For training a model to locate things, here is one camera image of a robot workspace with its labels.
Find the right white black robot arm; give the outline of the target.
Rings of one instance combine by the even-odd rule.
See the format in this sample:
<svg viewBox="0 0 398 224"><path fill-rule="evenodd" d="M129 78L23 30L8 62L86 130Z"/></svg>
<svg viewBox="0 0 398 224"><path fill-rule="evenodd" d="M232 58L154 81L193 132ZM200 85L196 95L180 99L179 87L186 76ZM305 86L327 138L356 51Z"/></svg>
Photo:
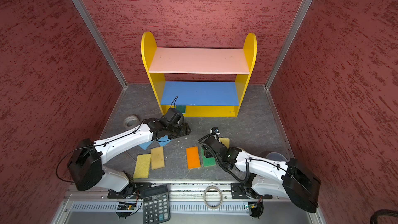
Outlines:
<svg viewBox="0 0 398 224"><path fill-rule="evenodd" d="M255 195L287 198L300 209L316 213L321 180L304 163L294 158L270 160L238 147L227 148L216 133L200 138L198 143L223 171L246 185L245 193L251 198Z"/></svg>

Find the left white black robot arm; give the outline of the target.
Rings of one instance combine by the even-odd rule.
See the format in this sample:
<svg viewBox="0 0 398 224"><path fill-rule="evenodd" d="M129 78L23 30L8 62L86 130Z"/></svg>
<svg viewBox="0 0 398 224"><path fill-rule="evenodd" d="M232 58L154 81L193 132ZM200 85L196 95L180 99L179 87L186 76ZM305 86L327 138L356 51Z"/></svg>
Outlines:
<svg viewBox="0 0 398 224"><path fill-rule="evenodd" d="M82 140L72 152L67 169L78 191L99 187L108 189L110 199L130 199L136 194L133 178L125 172L106 167L106 163L136 146L163 137L173 140L190 133L183 114L169 108L161 118L145 119L137 127L110 138L95 142Z"/></svg>

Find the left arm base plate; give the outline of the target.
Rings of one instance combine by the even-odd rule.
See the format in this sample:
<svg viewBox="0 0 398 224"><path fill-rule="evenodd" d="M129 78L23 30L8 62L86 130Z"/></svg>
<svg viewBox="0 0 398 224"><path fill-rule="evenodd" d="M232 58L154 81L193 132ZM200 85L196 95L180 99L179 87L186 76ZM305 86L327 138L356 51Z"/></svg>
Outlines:
<svg viewBox="0 0 398 224"><path fill-rule="evenodd" d="M121 192L108 190L108 199L136 199L142 192L150 188L152 183L129 183Z"/></svg>

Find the orange sponge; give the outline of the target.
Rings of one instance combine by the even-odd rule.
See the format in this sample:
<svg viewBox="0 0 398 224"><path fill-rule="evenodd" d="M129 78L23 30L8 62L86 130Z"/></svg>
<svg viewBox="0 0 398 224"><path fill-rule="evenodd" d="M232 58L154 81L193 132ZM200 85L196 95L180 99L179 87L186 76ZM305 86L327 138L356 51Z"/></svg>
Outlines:
<svg viewBox="0 0 398 224"><path fill-rule="evenodd" d="M197 146L187 148L186 155L187 155L187 167L189 170L201 167L199 149Z"/></svg>

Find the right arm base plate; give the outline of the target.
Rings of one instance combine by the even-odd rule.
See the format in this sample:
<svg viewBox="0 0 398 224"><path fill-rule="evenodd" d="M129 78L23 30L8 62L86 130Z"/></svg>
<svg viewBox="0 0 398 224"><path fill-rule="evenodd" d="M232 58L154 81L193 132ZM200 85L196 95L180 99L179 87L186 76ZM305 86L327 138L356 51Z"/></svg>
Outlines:
<svg viewBox="0 0 398 224"><path fill-rule="evenodd" d="M252 189L252 184L245 183L231 183L231 195L232 199L252 199L252 200L270 200L273 198L272 195L259 195Z"/></svg>

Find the dark green scouring sponge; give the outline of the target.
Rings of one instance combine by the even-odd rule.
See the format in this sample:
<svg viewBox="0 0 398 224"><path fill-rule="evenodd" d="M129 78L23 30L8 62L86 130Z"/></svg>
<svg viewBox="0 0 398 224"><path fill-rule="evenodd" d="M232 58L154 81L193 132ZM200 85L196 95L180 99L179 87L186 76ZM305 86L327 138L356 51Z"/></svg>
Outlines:
<svg viewBox="0 0 398 224"><path fill-rule="evenodd" d="M185 114L185 113L186 113L186 106L177 105L175 108L176 108L178 111L180 111L182 114Z"/></svg>

